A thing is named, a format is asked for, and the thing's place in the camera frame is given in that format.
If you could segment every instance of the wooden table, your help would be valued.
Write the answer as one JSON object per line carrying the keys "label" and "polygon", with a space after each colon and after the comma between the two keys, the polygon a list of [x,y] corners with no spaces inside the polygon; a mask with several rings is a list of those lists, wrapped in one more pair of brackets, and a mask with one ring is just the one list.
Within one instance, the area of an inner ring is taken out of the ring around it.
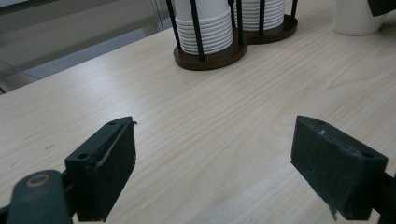
{"label": "wooden table", "polygon": [[132,115],[137,164],[108,223],[334,223],[290,164],[295,118],[329,122],[396,173],[396,14],[367,36],[332,32],[332,0],[301,1],[297,19],[291,38],[218,70],[178,67],[166,30],[0,96],[0,205]]}

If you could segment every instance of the black post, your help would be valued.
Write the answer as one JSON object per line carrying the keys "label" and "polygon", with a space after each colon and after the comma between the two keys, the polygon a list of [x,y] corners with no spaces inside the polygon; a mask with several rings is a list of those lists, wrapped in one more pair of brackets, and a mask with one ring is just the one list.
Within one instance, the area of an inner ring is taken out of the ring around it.
{"label": "black post", "polygon": [[190,0],[192,21],[194,23],[195,39],[197,40],[199,61],[205,60],[204,46],[202,45],[201,29],[199,28],[198,10],[195,0]]}
{"label": "black post", "polygon": [[265,0],[260,0],[259,35],[264,35]]}
{"label": "black post", "polygon": [[297,2],[298,2],[298,0],[293,0],[293,5],[291,7],[290,19],[292,21],[294,21],[296,19]]}
{"label": "black post", "polygon": [[169,17],[171,18],[171,22],[172,22],[172,27],[175,33],[175,39],[177,42],[177,48],[180,49],[180,39],[178,38],[178,32],[177,32],[177,27],[176,27],[176,21],[175,21],[175,12],[173,10],[173,6],[172,6],[172,0],[166,0],[166,5],[168,6],[168,11],[169,11]]}
{"label": "black post", "polygon": [[228,0],[228,5],[230,5],[231,9],[231,24],[235,27],[235,15],[233,13],[233,0]]}
{"label": "black post", "polygon": [[238,44],[244,43],[244,27],[242,23],[242,1],[236,0],[236,18],[238,22]]}

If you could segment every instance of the white plastic cup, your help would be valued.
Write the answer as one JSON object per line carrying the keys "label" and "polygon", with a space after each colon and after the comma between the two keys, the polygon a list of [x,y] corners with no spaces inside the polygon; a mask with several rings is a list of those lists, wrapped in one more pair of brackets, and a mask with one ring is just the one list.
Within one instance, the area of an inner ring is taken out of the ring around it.
{"label": "white plastic cup", "polygon": [[[229,10],[227,0],[197,0],[196,6],[200,21],[216,18]],[[175,12],[179,21],[192,21],[189,0],[175,0]]]}
{"label": "white plastic cup", "polygon": [[332,30],[340,35],[370,35],[386,16],[373,17],[367,0],[335,0]]}

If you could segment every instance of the round wooden base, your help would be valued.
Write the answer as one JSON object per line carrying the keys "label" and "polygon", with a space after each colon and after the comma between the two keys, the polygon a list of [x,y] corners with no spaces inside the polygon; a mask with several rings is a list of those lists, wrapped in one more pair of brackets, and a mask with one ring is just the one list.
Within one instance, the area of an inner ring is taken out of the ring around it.
{"label": "round wooden base", "polygon": [[268,44],[292,36],[297,30],[298,21],[285,15],[284,22],[271,30],[259,32],[244,31],[244,43],[238,44],[238,30],[233,28],[233,43],[227,49],[214,54],[205,55],[204,61],[199,61],[198,55],[191,55],[176,47],[174,56],[176,63],[185,69],[193,71],[212,70],[225,67],[239,61],[247,52],[248,45]]}

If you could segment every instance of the wooden base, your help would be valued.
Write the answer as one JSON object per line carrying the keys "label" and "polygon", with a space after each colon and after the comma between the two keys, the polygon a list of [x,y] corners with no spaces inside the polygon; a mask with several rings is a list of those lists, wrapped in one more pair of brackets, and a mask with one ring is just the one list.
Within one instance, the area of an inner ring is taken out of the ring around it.
{"label": "wooden base", "polygon": [[233,43],[227,49],[214,54],[205,55],[204,61],[199,61],[198,55],[191,55],[176,47],[174,56],[176,63],[185,69],[193,71],[206,71],[225,67],[239,61],[247,52],[248,45],[268,44],[292,36],[297,30],[298,21],[285,15],[284,22],[271,30],[265,30],[263,35],[259,32],[244,32],[244,43],[238,44],[238,30],[233,28]]}

